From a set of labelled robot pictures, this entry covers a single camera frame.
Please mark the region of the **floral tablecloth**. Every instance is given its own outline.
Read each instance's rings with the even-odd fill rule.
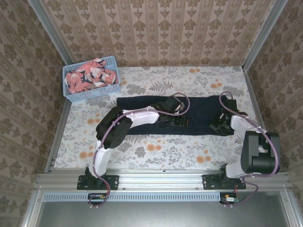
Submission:
[[[240,111],[255,119],[241,67],[119,68],[121,92],[73,103],[54,167],[86,167],[96,147],[96,126],[116,105],[117,97],[201,97],[231,91]],[[218,169],[240,159],[242,138],[233,136],[130,135],[117,147],[108,168]]]

